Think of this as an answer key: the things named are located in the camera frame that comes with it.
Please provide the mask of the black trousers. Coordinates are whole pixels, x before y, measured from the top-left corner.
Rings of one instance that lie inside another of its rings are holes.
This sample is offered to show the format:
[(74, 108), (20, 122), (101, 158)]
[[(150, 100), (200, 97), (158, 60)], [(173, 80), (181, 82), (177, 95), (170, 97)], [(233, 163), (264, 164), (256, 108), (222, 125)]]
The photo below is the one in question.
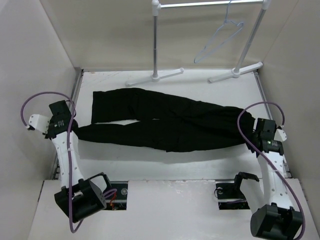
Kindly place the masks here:
[(185, 153), (241, 145), (254, 124), (238, 107), (121, 88), (95, 91), (91, 123), (75, 134), (82, 141)]

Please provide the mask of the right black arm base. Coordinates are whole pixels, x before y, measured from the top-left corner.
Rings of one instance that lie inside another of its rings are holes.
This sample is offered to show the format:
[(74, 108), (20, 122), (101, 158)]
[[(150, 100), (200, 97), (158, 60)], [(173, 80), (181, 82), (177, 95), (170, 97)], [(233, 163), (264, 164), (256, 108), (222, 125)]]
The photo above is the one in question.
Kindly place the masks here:
[(219, 210), (249, 210), (250, 207), (243, 193), (234, 182), (218, 181), (215, 184), (214, 196)]

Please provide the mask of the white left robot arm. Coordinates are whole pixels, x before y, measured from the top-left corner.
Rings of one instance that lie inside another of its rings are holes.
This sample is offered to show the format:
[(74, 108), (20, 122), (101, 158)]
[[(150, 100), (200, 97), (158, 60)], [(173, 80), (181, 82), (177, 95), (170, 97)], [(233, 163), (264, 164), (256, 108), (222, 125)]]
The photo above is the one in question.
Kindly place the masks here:
[(116, 195), (107, 175), (101, 172), (84, 178), (78, 166), (80, 159), (78, 127), (73, 114), (64, 100), (49, 105), (52, 117), (46, 138), (55, 146), (60, 168), (61, 190), (54, 194), (59, 208), (71, 223), (82, 222), (85, 218), (107, 208), (107, 199)]

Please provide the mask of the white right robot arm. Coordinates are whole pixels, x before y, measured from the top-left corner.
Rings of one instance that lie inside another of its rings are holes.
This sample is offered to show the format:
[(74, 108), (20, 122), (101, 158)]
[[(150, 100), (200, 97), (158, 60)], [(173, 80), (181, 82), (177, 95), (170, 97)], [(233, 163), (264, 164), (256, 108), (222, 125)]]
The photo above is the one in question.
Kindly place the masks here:
[(259, 118), (248, 148), (256, 154), (262, 179), (239, 172), (232, 185), (238, 198), (245, 197), (251, 210), (250, 232), (265, 240), (293, 240), (302, 231), (304, 214), (294, 209), (289, 187), (284, 183), (286, 134), (276, 122)]

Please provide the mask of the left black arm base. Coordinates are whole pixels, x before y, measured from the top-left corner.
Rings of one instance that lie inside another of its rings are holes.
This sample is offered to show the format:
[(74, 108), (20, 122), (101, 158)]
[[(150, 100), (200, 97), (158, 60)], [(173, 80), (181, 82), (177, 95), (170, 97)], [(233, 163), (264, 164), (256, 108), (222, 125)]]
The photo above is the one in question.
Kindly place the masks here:
[(128, 181), (111, 181), (104, 191), (106, 211), (124, 211), (127, 209)]

